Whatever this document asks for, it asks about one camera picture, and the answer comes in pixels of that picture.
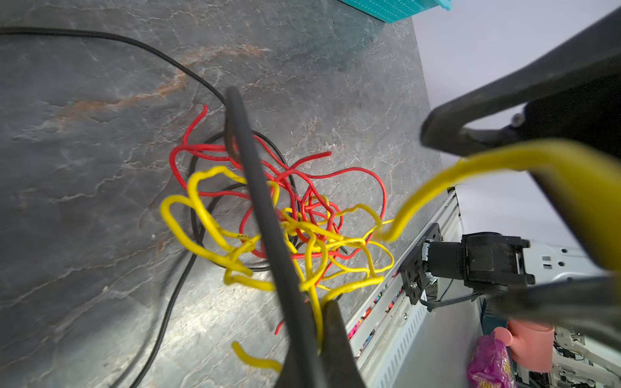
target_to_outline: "teal plastic basket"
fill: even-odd
[[[386,23],[393,23],[435,6],[450,11],[452,0],[341,0]]]

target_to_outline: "screw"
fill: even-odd
[[[526,116],[524,116],[524,113],[516,113],[511,118],[511,126],[517,128],[521,126],[522,124],[524,124],[525,121],[526,121]]]

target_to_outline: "metal frame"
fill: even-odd
[[[552,373],[551,386],[559,387],[560,376],[572,377],[572,380],[589,379],[600,382],[606,387],[619,388],[621,381],[619,377],[609,371],[586,364],[582,361],[563,357],[560,354],[552,354]]]
[[[580,342],[573,338],[574,336],[572,336],[571,331],[561,326],[555,327],[555,333],[555,339],[562,348],[580,353],[584,358],[617,375],[617,378],[621,376],[621,365],[615,364],[614,362],[606,359],[606,357],[591,351],[587,345],[587,342],[589,341],[588,338],[582,338],[583,342]]]
[[[412,242],[411,246],[395,263],[398,268],[405,260],[407,254],[413,249],[415,243],[420,240],[424,232],[433,223],[440,225],[440,231],[446,241],[459,241],[461,238],[461,219],[455,192],[451,192],[449,198],[441,208],[429,220],[422,232]],[[375,329],[365,350],[360,354],[356,364],[369,388],[388,388],[392,386],[399,372],[405,356],[416,334],[429,314],[422,304],[412,305],[405,292],[402,292],[395,301],[392,309],[386,313],[386,309],[399,289],[403,286],[401,276],[394,276],[377,285],[373,292],[364,301],[352,318],[347,322],[347,331],[351,331],[360,317],[364,316],[377,295],[388,285],[383,297],[371,310],[365,321],[350,340],[352,352],[357,352]]]
[[[427,291],[428,296],[434,297],[437,293],[438,278],[428,271],[425,272],[423,268],[423,262],[428,260],[429,241],[444,241],[438,223],[434,222],[427,228],[399,268],[403,280],[403,291],[411,304],[418,303],[423,291]]]
[[[535,284],[538,285],[609,275],[608,271],[595,265],[582,249],[534,240],[530,240],[530,247],[524,249],[524,267],[535,276]]]

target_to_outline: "purple snack bag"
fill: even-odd
[[[468,380],[476,388],[515,388],[507,348],[493,334],[482,335],[476,342]]]

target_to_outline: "yellow wire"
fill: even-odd
[[[474,175],[499,169],[530,169],[546,174],[545,178],[553,183],[553,187],[558,190],[558,192],[555,192],[555,195],[559,195],[563,205],[572,210],[572,216],[575,217],[574,223],[581,229],[588,241],[594,243],[591,244],[592,248],[601,257],[606,259],[606,264],[608,264],[609,268],[621,269],[621,261],[616,260],[616,258],[621,256],[621,245],[617,243],[614,233],[610,233],[611,230],[615,230],[618,219],[621,219],[621,196],[619,195],[621,192],[621,166],[615,160],[602,156],[587,147],[565,140],[539,140],[487,151],[463,160],[454,167],[442,171],[424,184],[406,201],[394,220],[382,222],[375,211],[363,204],[358,204],[335,214],[335,217],[338,217],[358,209],[367,211],[376,222],[376,225],[363,238],[344,237],[332,231],[322,229],[318,225],[301,221],[299,217],[297,220],[294,220],[289,215],[292,214],[292,209],[285,208],[281,210],[281,214],[285,219],[285,221],[281,222],[284,239],[292,253],[297,253],[297,250],[286,239],[286,236],[295,235],[296,229],[303,230],[309,236],[309,243],[304,255],[306,275],[304,275],[297,261],[294,261],[294,267],[300,278],[301,291],[305,291],[309,295],[317,329],[318,345],[321,346],[323,339],[321,310],[325,304],[340,294],[351,292],[361,287],[380,284],[384,277],[378,275],[378,273],[385,272],[394,266],[394,257],[384,245],[373,240],[367,243],[365,238],[371,233],[375,233],[375,237],[379,237],[382,240],[394,241],[403,232],[412,216],[447,187],[454,186],[457,182]],[[162,217],[179,242],[189,251],[226,268],[224,274],[224,282],[226,284],[238,282],[256,289],[273,291],[275,289],[273,283],[250,278],[253,274],[252,271],[245,267],[238,258],[242,253],[253,250],[260,236],[257,235],[251,238],[223,229],[213,219],[211,214],[207,212],[198,196],[198,182],[217,174],[224,174],[236,182],[246,183],[245,179],[223,166],[195,173],[188,182],[188,198],[183,196],[166,198],[160,206]],[[273,205],[276,207],[279,186],[272,181],[268,181],[268,184],[273,188],[272,200]],[[170,206],[173,203],[180,203],[193,208],[207,232],[228,253],[225,256],[218,255],[206,250],[188,238],[170,213]],[[327,211],[326,216],[330,217],[329,211]],[[391,228],[383,232],[381,226],[391,222]],[[319,240],[316,237],[317,235],[324,236],[326,242]],[[234,247],[224,237],[240,240],[242,245]],[[391,259],[391,264],[375,269],[368,245],[376,245],[386,252]],[[335,258],[328,255],[329,250],[341,246],[361,248],[367,257],[368,267],[349,268],[338,263]],[[322,253],[317,270],[313,268],[312,263],[312,254],[315,252]],[[332,289],[321,284],[315,285],[325,271],[328,261],[339,267],[341,271],[323,277],[324,281],[335,279],[346,273],[364,273],[365,278],[342,284]],[[234,272],[240,272],[243,276],[235,275]],[[317,288],[328,291],[321,301],[319,301],[317,296]],[[282,368],[276,361],[257,359],[247,355],[238,343],[233,343],[233,350],[247,364],[258,366],[259,368],[272,368],[278,372]]]
[[[263,369],[274,369],[278,374],[283,371],[283,365],[276,360],[273,359],[261,359],[250,356],[246,353],[239,342],[235,341],[231,344],[233,351],[237,354],[240,360],[244,363],[247,363],[250,366],[256,366],[257,368]]]
[[[259,289],[262,291],[275,291],[275,286],[272,282],[259,281],[256,279],[252,279],[253,272],[248,269],[243,263],[239,260],[239,256],[242,253],[248,253],[255,249],[256,243],[260,240],[261,236],[256,235],[254,237],[249,237],[247,235],[242,235],[240,233],[230,232],[224,228],[222,228],[213,216],[205,209],[199,194],[198,194],[198,184],[200,181],[204,179],[211,178],[217,174],[223,174],[230,179],[233,179],[239,183],[245,183],[245,179],[236,175],[231,170],[224,166],[218,166],[210,169],[209,171],[200,171],[194,173],[190,179],[188,180],[188,197],[183,196],[171,196],[166,198],[161,206],[160,211],[162,217],[164,218],[166,224],[169,226],[173,234],[177,237],[179,242],[185,246],[187,249],[205,257],[223,267],[225,267],[224,271],[224,283],[229,285],[233,283],[244,284],[248,287],[252,287],[255,289]],[[273,205],[276,207],[279,196],[279,186],[277,183],[273,181],[268,181],[268,184],[273,188],[272,191],[272,201]],[[218,255],[217,253],[208,251],[204,247],[198,245],[194,241],[192,241],[184,232],[183,229],[179,226],[178,222],[174,219],[170,212],[170,206],[174,203],[184,204],[188,207],[194,209],[197,213],[197,216],[205,226],[207,233],[214,239],[214,241],[220,246],[221,249],[227,252],[225,256]],[[369,206],[364,204],[358,204],[354,207],[350,207],[341,212],[336,213],[335,216],[341,216],[346,213],[354,212],[356,210],[364,210],[369,213],[373,220],[376,222],[376,225],[365,235],[365,238],[371,233],[374,229],[382,224],[381,219],[377,215],[377,213],[371,209]],[[286,242],[287,246],[291,253],[297,253],[297,249],[295,246],[286,238],[288,235],[295,235],[296,229],[302,230],[309,236],[309,242],[307,243],[306,250],[304,252],[304,262],[306,275],[302,271],[299,263],[294,260],[294,268],[296,269],[297,275],[300,278],[299,288],[300,291],[306,292],[309,296],[309,302],[312,307],[313,316],[315,320],[315,329],[317,332],[317,344],[319,350],[321,349],[323,343],[323,316],[322,316],[322,307],[328,300],[335,298],[336,296],[344,293],[351,292],[355,289],[359,289],[361,287],[365,287],[372,284],[379,284],[384,278],[382,276],[377,275],[379,272],[383,272],[394,265],[394,258],[390,251],[375,241],[369,241],[369,244],[377,245],[382,250],[384,250],[389,257],[391,258],[392,264],[388,267],[381,268],[380,270],[375,270],[373,259],[371,257],[371,253],[367,247],[367,242],[364,238],[348,238],[341,236],[332,231],[325,230],[320,228],[319,226],[300,221],[299,218],[294,220],[289,214],[292,214],[292,209],[285,208],[281,210],[281,214],[285,221],[281,222],[281,226],[283,228],[283,239]],[[327,217],[330,217],[330,212],[327,211]],[[326,242],[319,240],[317,236],[324,236],[326,238]],[[236,240],[240,240],[242,244],[240,246],[233,246],[227,240],[227,238],[233,238]],[[329,255],[329,250],[333,248],[340,248],[341,246],[349,246],[351,248],[360,248],[364,251],[367,257],[367,268],[349,268],[344,266],[336,261],[335,258]],[[314,267],[312,254],[315,252],[321,252],[321,257],[319,261],[319,265]],[[327,276],[324,280],[333,279],[339,275],[345,273],[364,273],[365,278],[359,281],[353,281],[349,284],[344,284],[334,289],[329,287],[325,287],[318,283],[319,279],[321,279],[323,273],[325,272],[329,262],[337,265],[341,271],[332,274],[331,276]],[[320,301],[317,295],[317,288],[328,291],[328,294]],[[247,355],[242,347],[236,342],[233,343],[233,350],[237,354],[237,356],[245,363],[258,366],[260,368],[272,368],[274,370],[279,371],[281,366],[276,361],[273,360],[264,360],[251,357]]]

